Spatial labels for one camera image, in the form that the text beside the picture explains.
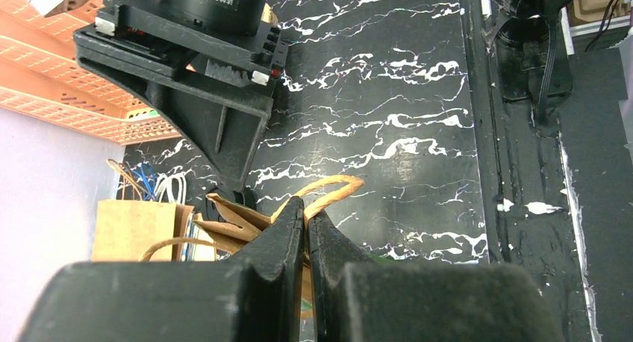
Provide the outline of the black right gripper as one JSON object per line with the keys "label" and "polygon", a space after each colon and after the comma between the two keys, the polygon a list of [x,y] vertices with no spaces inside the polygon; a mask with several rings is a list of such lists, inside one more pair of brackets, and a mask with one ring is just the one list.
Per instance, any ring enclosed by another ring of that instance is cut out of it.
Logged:
{"label": "black right gripper", "polygon": [[74,33],[80,67],[153,107],[242,190],[287,44],[266,0],[105,0]]}

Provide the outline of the green kraft paper bag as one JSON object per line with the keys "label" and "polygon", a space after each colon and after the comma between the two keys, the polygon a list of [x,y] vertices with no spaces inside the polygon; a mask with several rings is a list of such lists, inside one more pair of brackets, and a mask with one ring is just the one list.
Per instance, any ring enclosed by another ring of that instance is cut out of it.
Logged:
{"label": "green kraft paper bag", "polygon": [[295,334],[303,316],[305,287],[314,315],[308,223],[362,184],[350,175],[322,178],[291,196],[271,216],[208,194],[222,222],[200,222],[209,237],[204,245],[228,252],[229,259],[142,267],[141,274],[149,279],[143,306],[160,323],[191,319],[200,326],[203,313],[210,312],[233,335],[247,325]]}

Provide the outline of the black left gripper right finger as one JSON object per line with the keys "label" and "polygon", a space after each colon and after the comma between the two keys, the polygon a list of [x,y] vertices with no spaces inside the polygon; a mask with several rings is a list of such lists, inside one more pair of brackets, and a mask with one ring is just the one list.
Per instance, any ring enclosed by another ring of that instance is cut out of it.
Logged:
{"label": "black left gripper right finger", "polygon": [[562,341],[531,276],[511,264],[380,262],[325,212],[308,223],[318,341]]}

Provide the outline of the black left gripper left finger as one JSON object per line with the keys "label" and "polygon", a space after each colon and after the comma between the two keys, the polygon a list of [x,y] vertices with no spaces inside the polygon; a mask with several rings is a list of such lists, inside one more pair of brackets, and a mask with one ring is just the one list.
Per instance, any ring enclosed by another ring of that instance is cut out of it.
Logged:
{"label": "black left gripper left finger", "polygon": [[21,341],[297,341],[304,203],[216,262],[96,262],[60,269]]}

